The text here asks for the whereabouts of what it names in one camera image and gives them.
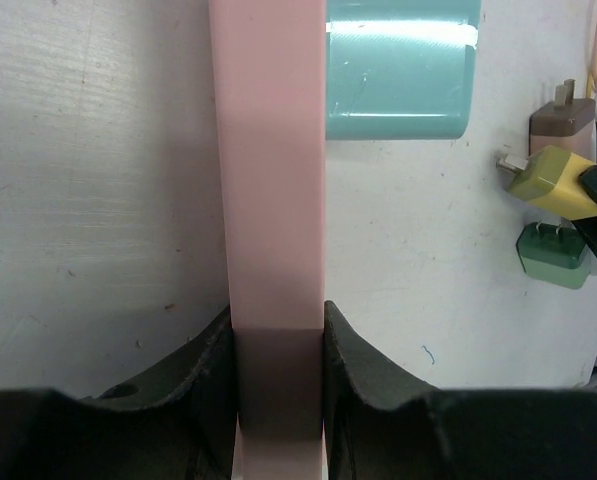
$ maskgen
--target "pink block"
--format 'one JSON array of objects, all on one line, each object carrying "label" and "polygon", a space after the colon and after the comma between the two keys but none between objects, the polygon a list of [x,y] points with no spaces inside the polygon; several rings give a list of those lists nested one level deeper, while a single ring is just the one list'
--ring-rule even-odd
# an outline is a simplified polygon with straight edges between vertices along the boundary
[{"label": "pink block", "polygon": [[247,480],[320,478],[323,0],[211,0]]}]

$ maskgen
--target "green block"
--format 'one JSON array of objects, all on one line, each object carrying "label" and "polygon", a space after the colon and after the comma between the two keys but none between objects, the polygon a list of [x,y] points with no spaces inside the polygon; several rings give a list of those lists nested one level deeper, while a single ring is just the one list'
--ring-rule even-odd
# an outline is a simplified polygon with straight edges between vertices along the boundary
[{"label": "green block", "polygon": [[578,289],[591,272],[589,249],[572,228],[532,223],[516,247],[525,272],[536,280]]}]

